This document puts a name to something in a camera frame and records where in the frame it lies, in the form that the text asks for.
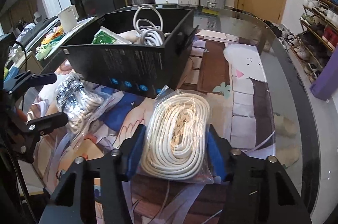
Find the open black storage box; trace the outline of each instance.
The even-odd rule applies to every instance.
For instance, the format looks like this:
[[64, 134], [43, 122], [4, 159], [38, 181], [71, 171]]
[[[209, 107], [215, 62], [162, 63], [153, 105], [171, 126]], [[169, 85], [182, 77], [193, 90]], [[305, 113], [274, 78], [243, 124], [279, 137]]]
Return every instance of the open black storage box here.
[[[155, 98], [164, 85], [176, 89], [195, 35], [193, 10], [157, 10], [163, 19], [163, 32], [171, 32], [162, 46], [91, 44], [100, 26], [114, 33], [133, 30], [136, 10], [127, 10], [105, 14], [85, 26], [61, 48], [84, 80]], [[157, 14], [151, 9], [141, 10], [140, 18], [160, 25]]]

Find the silver screw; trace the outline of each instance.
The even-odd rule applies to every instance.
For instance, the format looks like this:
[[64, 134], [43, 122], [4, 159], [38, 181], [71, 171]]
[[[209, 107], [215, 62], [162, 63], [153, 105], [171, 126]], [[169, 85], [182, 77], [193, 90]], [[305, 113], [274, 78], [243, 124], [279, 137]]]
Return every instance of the silver screw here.
[[268, 160], [269, 160], [271, 163], [276, 163], [276, 162], [277, 162], [277, 158], [275, 158], [273, 155], [268, 156]]
[[74, 162], [75, 162], [76, 164], [80, 164], [80, 163], [83, 162], [83, 160], [84, 160], [83, 157], [82, 157], [82, 156], [79, 156], [79, 157], [75, 158]]
[[241, 152], [241, 150], [239, 150], [239, 149], [232, 149], [232, 150], [231, 150], [231, 153], [232, 153], [233, 155], [240, 155], [242, 152]]
[[114, 150], [112, 150], [112, 151], [110, 152], [110, 154], [111, 154], [112, 156], [117, 156], [117, 155], [120, 154], [120, 150], [119, 150], [119, 149], [114, 149]]
[[27, 151], [27, 147], [26, 146], [22, 146], [20, 149], [21, 153], [25, 153]]

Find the blue circular icon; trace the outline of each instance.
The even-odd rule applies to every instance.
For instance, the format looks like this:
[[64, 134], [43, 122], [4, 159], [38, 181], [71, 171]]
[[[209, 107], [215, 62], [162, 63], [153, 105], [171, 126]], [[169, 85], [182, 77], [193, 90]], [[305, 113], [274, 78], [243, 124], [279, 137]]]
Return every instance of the blue circular icon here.
[[140, 89], [143, 90], [143, 91], [147, 91], [148, 90], [148, 88], [145, 85], [140, 85]]
[[131, 87], [131, 83], [130, 83], [129, 81], [125, 81], [124, 84], [125, 84], [128, 88]]

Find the white cable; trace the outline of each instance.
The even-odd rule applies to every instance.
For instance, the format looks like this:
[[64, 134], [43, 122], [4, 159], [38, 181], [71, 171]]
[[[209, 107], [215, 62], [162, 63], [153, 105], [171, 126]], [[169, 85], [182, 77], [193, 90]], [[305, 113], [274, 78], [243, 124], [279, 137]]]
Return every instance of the white cable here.
[[[159, 17], [160, 26], [155, 26], [151, 21], [147, 19], [142, 18], [142, 19], [136, 20], [139, 12], [142, 9], [153, 10]], [[149, 23], [150, 26], [139, 26], [139, 23], [141, 21]], [[149, 46], [161, 46], [163, 44], [164, 39], [165, 39], [165, 35], [163, 34], [163, 19], [160, 13], [158, 12], [158, 10], [155, 9], [154, 7], [152, 6], [140, 7], [134, 15], [132, 24], [133, 24], [134, 29], [138, 33], [137, 36], [140, 37], [141, 44], [145, 44]]]
[[149, 175], [186, 180], [201, 169], [210, 106], [201, 96], [182, 93], [160, 102], [146, 130], [141, 166]]

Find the clear plastic packaging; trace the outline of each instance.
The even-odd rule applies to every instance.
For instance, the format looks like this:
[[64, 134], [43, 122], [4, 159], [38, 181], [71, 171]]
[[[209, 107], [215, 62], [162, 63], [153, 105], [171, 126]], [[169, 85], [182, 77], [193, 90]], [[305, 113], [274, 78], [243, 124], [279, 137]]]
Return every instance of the clear plastic packaging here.
[[147, 175], [190, 183], [213, 183], [207, 163], [211, 115], [206, 96], [165, 86], [156, 97], [140, 166]]
[[56, 106], [68, 116], [68, 129], [76, 136], [85, 127], [90, 117], [104, 98], [87, 90], [84, 83], [75, 73], [62, 81], [55, 90]]

